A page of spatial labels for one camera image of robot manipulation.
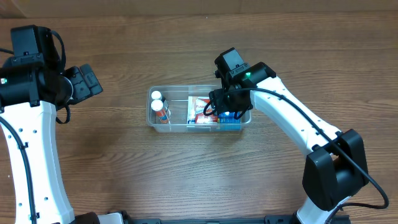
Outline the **blue medicine box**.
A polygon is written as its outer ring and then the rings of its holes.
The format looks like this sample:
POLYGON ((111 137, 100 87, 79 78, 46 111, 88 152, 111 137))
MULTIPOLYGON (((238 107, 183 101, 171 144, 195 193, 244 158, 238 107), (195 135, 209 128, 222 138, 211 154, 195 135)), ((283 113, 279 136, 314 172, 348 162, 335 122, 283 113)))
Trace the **blue medicine box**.
POLYGON ((235 113, 225 112, 218 115, 218 124, 221 131, 239 131, 241 121, 234 118, 235 113))

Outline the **red medicine box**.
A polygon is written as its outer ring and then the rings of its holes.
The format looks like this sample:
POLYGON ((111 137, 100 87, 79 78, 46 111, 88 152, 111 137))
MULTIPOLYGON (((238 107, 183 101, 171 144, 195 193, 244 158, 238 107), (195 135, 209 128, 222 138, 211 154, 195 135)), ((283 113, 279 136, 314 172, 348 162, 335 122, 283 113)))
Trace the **red medicine box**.
MULTIPOLYGON (((215 124, 218 122, 218 117, 215 115, 205 116, 205 106, 210 102, 209 98, 198 97, 195 100, 195 123, 196 124, 215 124)), ((211 106, 207 107, 206 113, 212 112, 211 106)))

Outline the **white plaster box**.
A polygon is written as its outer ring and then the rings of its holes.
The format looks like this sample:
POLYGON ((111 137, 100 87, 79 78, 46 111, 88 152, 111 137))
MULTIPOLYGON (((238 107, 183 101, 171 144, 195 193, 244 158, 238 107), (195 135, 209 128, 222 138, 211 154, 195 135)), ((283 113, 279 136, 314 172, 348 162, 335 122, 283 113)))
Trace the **white plaster box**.
POLYGON ((187 124, 195 124, 197 96, 188 97, 187 124))

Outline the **orange tube white cap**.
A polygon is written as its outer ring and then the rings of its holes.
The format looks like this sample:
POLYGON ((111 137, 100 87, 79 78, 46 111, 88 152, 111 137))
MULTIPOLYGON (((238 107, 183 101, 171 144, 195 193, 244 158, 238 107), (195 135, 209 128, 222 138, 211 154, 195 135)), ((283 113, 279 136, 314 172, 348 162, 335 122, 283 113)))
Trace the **orange tube white cap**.
POLYGON ((166 108, 161 100, 153 100, 150 104, 152 111, 155 113, 157 120, 161 124, 169 124, 171 112, 166 108))

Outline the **black bottle white cap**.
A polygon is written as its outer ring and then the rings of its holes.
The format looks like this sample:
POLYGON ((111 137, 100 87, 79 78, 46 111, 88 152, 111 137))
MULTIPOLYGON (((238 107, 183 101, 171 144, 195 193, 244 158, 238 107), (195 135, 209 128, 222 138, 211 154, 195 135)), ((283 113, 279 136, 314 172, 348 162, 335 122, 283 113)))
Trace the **black bottle white cap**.
POLYGON ((161 102, 163 102, 165 110, 169 109, 168 101, 166 100, 165 96, 161 94, 160 91, 153 91, 150 96, 152 100, 160 100, 161 102))

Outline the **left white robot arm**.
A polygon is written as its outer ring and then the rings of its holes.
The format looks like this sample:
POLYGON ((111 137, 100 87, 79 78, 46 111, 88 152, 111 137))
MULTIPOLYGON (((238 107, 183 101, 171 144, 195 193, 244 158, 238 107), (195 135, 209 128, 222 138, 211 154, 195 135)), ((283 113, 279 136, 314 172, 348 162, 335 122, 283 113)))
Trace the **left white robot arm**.
POLYGON ((1 68, 1 127, 11 161, 16 223, 122 223, 121 212, 76 215, 60 170, 57 111, 102 92, 89 65, 67 68, 60 36, 41 26, 11 29, 13 50, 1 68))

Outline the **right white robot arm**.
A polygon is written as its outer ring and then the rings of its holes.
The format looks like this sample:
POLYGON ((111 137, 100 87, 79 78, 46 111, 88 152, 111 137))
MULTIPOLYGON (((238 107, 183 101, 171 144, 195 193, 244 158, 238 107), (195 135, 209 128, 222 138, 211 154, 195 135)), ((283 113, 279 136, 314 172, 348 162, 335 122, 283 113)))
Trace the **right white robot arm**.
POLYGON ((353 129, 341 132, 312 113, 284 86, 268 65, 248 65, 231 48, 215 59, 221 88, 210 92, 214 114, 235 119, 257 109, 297 145, 305 157, 307 199, 292 223, 330 223, 342 205, 368 184, 364 143, 353 129))

